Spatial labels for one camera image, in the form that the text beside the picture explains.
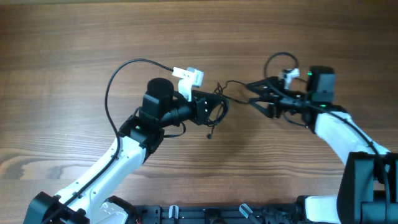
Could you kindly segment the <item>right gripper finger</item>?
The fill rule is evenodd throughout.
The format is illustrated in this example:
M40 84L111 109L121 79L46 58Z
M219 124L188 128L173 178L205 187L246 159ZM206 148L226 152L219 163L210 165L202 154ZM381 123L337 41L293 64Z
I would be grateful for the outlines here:
M282 91L284 89L284 79L279 77L268 77L260 81L248 83L246 89L259 96L265 96L276 93L275 90Z
M267 118L273 118L275 116L275 106L273 102L265 101L261 98L250 98L248 103Z

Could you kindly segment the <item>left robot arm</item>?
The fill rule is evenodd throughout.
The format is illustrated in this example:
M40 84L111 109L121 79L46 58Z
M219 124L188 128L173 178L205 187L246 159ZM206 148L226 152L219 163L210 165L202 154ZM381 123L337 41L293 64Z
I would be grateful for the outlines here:
M112 195L115 188L143 163L167 137L167 126L186 120L213 126L211 112L226 113L228 101L220 95L193 90L188 101L164 78L147 84L142 106L116 131L106 153L78 180L54 196L40 192L30 202L24 223L135 223L139 216L130 203Z

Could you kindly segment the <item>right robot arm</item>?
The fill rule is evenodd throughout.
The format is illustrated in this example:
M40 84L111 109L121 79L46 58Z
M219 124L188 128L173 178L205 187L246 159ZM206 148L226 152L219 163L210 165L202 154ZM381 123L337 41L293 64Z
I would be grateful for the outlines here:
M373 141L349 113L333 104L336 75L311 66L306 90L290 90L299 70L284 70L247 84L258 94L249 103L268 118L301 114L302 126L324 140L345 166L337 195L299 196L294 203L266 205L263 223L397 223L397 154Z

